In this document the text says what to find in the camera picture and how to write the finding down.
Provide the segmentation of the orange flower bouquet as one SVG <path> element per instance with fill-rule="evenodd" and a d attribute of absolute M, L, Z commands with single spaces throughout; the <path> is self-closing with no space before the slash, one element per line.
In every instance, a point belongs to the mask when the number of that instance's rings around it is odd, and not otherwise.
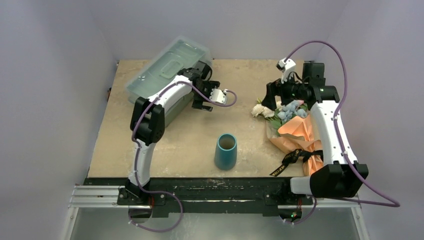
<path fill-rule="evenodd" d="M 303 100 L 289 104 L 276 101 L 277 109 L 262 106 L 258 99 L 251 110 L 253 117 L 266 120 L 266 136 L 285 155 L 295 149 L 309 152 L 323 150 L 319 133 L 314 130 L 308 105 Z"/>

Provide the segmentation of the translucent plastic storage box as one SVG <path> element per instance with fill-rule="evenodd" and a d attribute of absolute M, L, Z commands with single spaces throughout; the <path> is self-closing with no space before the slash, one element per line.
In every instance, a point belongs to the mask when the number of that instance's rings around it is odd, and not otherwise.
<path fill-rule="evenodd" d="M 211 66 L 210 49 L 187 37 L 176 37 L 126 83 L 128 101 L 134 104 L 139 97 L 146 99 L 158 93 L 180 70 L 193 67 L 198 61 Z"/>

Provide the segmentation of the black gold lettered ribbon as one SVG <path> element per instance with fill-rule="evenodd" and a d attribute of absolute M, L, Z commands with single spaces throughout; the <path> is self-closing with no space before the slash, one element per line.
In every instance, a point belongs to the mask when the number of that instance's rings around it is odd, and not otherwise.
<path fill-rule="evenodd" d="M 281 161 L 281 165 L 269 175 L 278 177 L 290 164 L 296 163 L 299 159 L 303 163 L 305 175 L 311 175 L 323 166 L 324 154 L 322 150 L 307 151 L 300 148 L 286 154 Z"/>

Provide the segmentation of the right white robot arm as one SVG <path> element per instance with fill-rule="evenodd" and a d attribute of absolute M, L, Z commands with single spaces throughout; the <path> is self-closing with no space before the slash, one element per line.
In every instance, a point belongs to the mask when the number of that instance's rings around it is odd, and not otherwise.
<path fill-rule="evenodd" d="M 336 87 L 326 85 L 325 65 L 305 62 L 301 81 L 296 81 L 296 63 L 293 60 L 279 60 L 276 67 L 282 76 L 266 85 L 262 105 L 275 110 L 276 96 L 283 104 L 303 100 L 319 133 L 323 150 L 323 167 L 310 176 L 291 178 L 290 184 L 280 191 L 282 200 L 292 204 L 300 195 L 334 199 L 354 197 L 369 170 L 366 164 L 357 162 L 353 151 L 346 146 L 348 140 L 338 110 L 341 100 Z"/>

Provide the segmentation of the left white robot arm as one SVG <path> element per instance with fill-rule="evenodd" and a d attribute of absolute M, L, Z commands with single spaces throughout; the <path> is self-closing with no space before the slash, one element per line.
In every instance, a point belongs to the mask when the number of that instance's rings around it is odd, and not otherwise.
<path fill-rule="evenodd" d="M 172 181 L 151 176 L 153 154 L 166 128 L 166 114 L 183 97 L 193 94 L 192 108 L 210 112 L 214 106 L 225 107 L 228 90 L 211 80 L 211 67 L 202 61 L 181 69 L 166 86 L 149 97 L 139 97 L 134 104 L 131 141 L 135 157 L 125 184 L 118 189 L 118 205 L 163 204 L 167 195 L 174 195 Z"/>

